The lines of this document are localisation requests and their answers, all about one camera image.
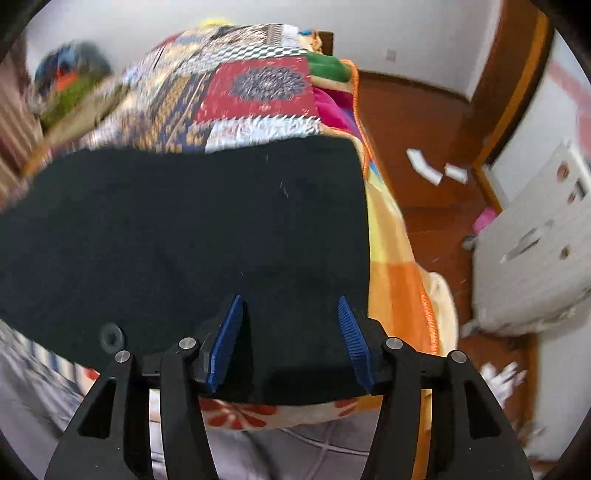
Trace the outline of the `black pants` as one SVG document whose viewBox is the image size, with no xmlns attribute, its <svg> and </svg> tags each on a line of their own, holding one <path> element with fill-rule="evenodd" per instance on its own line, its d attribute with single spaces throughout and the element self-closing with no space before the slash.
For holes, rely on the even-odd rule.
<svg viewBox="0 0 591 480">
<path fill-rule="evenodd" d="M 161 352 L 245 301 L 219 398 L 311 405 L 363 394 L 338 302 L 369 303 L 360 161 L 315 136 L 212 154 L 81 150 L 1 216 L 1 317 L 63 358 L 103 369 L 106 324 Z"/>
</svg>

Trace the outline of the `red flower fleece blanket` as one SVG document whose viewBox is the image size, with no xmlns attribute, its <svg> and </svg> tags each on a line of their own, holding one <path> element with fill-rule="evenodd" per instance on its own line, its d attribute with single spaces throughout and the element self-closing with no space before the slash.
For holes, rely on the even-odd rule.
<svg viewBox="0 0 591 480">
<path fill-rule="evenodd" d="M 311 406 L 266 406 L 229 403 L 201 398 L 200 409 L 207 427 L 226 430 L 262 430 L 318 424 L 377 410 L 381 396 L 339 400 Z"/>
</svg>

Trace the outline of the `green orange fleece blanket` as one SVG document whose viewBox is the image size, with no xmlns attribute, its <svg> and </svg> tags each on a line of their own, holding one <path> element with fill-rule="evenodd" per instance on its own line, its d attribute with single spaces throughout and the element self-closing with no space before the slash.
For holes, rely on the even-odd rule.
<svg viewBox="0 0 591 480">
<path fill-rule="evenodd" d="M 454 300 L 446 280 L 416 262 L 403 214 L 362 122 L 360 72 L 353 61 L 329 53 L 332 33 L 312 30 L 298 39 L 312 56 L 311 84 L 322 93 L 317 100 L 322 132 L 351 140 L 362 159 L 369 188 L 369 317 L 416 350 L 445 356 L 456 349 L 459 339 Z"/>
</svg>

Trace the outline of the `white plastic storage box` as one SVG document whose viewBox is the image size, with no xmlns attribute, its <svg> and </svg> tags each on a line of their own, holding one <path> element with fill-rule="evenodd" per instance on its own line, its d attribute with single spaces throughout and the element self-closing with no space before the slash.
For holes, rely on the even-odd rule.
<svg viewBox="0 0 591 480">
<path fill-rule="evenodd" d="M 590 296 L 590 166 L 561 143 L 543 168 L 471 242 L 476 333 L 550 329 Z"/>
</svg>

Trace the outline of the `pink croc shoe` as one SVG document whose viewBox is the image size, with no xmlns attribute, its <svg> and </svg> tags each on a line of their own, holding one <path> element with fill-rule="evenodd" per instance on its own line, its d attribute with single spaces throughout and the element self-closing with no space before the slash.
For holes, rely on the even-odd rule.
<svg viewBox="0 0 591 480">
<path fill-rule="evenodd" d="M 473 231 L 475 235 L 479 235 L 485 228 L 487 228 L 498 216 L 498 212 L 492 207 L 486 207 L 476 218 L 473 223 Z"/>
</svg>

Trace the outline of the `white paper scrap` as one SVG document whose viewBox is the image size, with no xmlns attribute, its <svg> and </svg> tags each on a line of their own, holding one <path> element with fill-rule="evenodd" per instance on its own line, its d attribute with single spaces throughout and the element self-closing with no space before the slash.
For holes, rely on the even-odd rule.
<svg viewBox="0 0 591 480">
<path fill-rule="evenodd" d="M 447 163 L 444 170 L 447 177 L 460 184 L 466 185 L 469 181 L 469 172 L 464 168 Z"/>
<path fill-rule="evenodd" d="M 412 168 L 417 174 L 419 174 L 422 178 L 427 180 L 432 185 L 440 185 L 443 179 L 443 174 L 437 169 L 433 168 L 427 162 L 421 150 L 408 149 L 406 153 L 408 160 L 412 165 Z"/>
</svg>

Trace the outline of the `wooden lap desk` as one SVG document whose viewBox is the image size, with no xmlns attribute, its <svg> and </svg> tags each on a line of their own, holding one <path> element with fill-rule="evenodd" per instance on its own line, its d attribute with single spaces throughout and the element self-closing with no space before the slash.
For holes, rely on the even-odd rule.
<svg viewBox="0 0 591 480">
<path fill-rule="evenodd" d="M 20 172 L 21 180 L 33 178 L 40 170 L 43 170 L 52 161 L 52 146 L 47 140 L 40 142 L 31 152 L 28 160 Z"/>
</svg>

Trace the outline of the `khaki folded pants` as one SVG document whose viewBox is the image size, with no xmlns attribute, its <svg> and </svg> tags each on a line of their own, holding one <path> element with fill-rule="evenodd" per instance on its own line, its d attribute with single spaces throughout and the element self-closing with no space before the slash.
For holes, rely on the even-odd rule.
<svg viewBox="0 0 591 480">
<path fill-rule="evenodd" d="M 49 148 L 57 148 L 80 139 L 96 128 L 124 99 L 129 87 L 114 84 L 110 88 L 96 88 L 62 119 L 52 126 L 44 137 Z"/>
</svg>

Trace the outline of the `green storage bag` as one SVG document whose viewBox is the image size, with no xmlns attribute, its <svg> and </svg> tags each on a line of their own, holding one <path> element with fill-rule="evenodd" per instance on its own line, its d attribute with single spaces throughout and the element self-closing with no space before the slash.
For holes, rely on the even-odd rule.
<svg viewBox="0 0 591 480">
<path fill-rule="evenodd" d="M 62 90 L 54 90 L 49 95 L 39 115 L 42 129 L 44 131 L 49 130 L 92 92 L 100 82 L 101 79 L 98 77 L 83 75 L 74 79 Z"/>
</svg>

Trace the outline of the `pile of blue clothes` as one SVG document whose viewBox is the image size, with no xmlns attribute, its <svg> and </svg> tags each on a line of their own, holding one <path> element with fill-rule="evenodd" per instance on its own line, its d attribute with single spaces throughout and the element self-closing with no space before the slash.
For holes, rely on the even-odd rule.
<svg viewBox="0 0 591 480">
<path fill-rule="evenodd" d="M 88 41 L 63 44 L 45 55 L 37 66 L 33 85 L 41 96 L 62 92 L 78 80 L 101 80 L 112 73 L 110 63 Z"/>
</svg>

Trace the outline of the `patchwork patterned bed cover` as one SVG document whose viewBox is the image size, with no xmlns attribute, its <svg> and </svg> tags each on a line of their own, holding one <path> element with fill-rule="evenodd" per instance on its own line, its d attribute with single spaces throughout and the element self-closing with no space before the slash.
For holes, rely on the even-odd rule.
<svg viewBox="0 0 591 480">
<path fill-rule="evenodd" d="M 300 34 L 294 25 L 264 23 L 172 36 L 102 78 L 96 88 L 120 83 L 127 95 L 96 128 L 52 150 L 212 153 L 321 134 Z M 38 118 L 51 93 L 30 90 Z"/>
</svg>

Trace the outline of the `wooden door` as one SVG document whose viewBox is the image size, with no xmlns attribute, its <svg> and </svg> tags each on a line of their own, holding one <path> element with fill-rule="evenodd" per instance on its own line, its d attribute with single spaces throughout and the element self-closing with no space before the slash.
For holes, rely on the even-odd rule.
<svg viewBox="0 0 591 480">
<path fill-rule="evenodd" d="M 487 173 L 518 127 L 549 58 L 554 29 L 533 1 L 503 1 L 494 41 L 450 156 L 468 164 L 489 206 L 501 194 Z"/>
</svg>

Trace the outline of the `yellow foam tube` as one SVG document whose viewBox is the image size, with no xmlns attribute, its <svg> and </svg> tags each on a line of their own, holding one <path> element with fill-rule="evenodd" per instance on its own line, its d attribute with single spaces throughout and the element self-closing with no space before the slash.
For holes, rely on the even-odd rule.
<svg viewBox="0 0 591 480">
<path fill-rule="evenodd" d="M 198 27 L 201 29 L 205 29 L 205 28 L 213 28 L 213 27 L 218 27 L 218 26 L 232 26 L 233 22 L 229 21 L 228 19 L 225 18 L 206 18 L 204 20 L 202 20 Z"/>
</svg>

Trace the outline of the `white wall socket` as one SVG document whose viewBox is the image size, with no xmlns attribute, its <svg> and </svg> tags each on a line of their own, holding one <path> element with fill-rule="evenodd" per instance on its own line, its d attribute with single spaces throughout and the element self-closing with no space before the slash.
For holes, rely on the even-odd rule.
<svg viewBox="0 0 591 480">
<path fill-rule="evenodd" d="M 388 49 L 386 51 L 386 60 L 389 62 L 394 62 L 397 60 L 397 51 L 394 49 Z"/>
</svg>

